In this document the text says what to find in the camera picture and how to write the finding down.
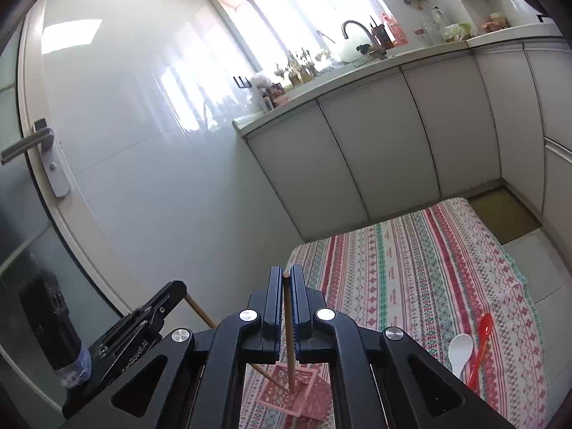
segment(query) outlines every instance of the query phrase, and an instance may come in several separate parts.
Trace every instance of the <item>ceiling light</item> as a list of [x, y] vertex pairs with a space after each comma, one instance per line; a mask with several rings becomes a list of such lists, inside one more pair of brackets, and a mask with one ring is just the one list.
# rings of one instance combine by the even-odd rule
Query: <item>ceiling light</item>
[[42, 34], [42, 55], [63, 48], [89, 45], [101, 25], [101, 19], [81, 19], [48, 25]]

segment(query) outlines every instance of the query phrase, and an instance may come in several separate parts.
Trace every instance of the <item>white spoon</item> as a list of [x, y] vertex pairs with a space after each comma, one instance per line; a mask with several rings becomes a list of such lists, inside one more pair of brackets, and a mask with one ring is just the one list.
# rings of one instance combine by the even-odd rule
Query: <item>white spoon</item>
[[473, 338], [468, 334], [459, 334], [449, 344], [449, 362], [453, 374], [460, 379], [461, 371], [473, 353]]

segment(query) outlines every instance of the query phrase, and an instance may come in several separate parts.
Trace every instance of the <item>metal screw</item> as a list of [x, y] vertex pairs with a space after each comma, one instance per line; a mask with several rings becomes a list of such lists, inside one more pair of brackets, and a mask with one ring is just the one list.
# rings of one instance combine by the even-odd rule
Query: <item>metal screw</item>
[[190, 336], [191, 334], [186, 329], [177, 329], [171, 334], [171, 339], [175, 342], [184, 342]]
[[254, 321], [256, 317], [258, 317], [258, 313], [253, 309], [245, 309], [244, 311], [240, 312], [238, 317], [241, 318], [242, 321], [250, 322]]
[[385, 336], [390, 340], [401, 340], [403, 338], [403, 331], [398, 327], [391, 326], [385, 330]]
[[336, 313], [330, 308], [321, 308], [316, 311], [316, 316], [322, 321], [331, 321], [336, 316]]

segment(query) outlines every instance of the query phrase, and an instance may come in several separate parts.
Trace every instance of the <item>floor mat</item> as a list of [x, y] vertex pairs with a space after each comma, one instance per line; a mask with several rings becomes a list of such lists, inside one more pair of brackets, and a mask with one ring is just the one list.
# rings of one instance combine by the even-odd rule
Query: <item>floor mat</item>
[[500, 244], [522, 237], [541, 226], [505, 188], [483, 193], [470, 198], [468, 202]]

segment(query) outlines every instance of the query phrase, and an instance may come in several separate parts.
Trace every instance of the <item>kitchen cabinet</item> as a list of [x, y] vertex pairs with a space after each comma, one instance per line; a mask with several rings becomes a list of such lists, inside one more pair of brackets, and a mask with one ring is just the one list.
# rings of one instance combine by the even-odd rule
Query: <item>kitchen cabinet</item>
[[572, 150], [572, 52], [564, 41], [528, 41], [530, 60], [540, 98], [544, 134]]
[[534, 80], [522, 45], [474, 51], [497, 128], [502, 177], [539, 212], [544, 191], [544, 137]]
[[572, 260], [572, 152], [551, 143], [546, 144], [546, 194], [544, 219], [558, 234], [561, 248]]
[[439, 198], [423, 124], [402, 74], [319, 99], [373, 220]]
[[306, 241], [367, 222], [350, 170], [315, 101], [248, 144]]
[[427, 131], [442, 196], [500, 177], [493, 116], [474, 58], [456, 52], [403, 69]]

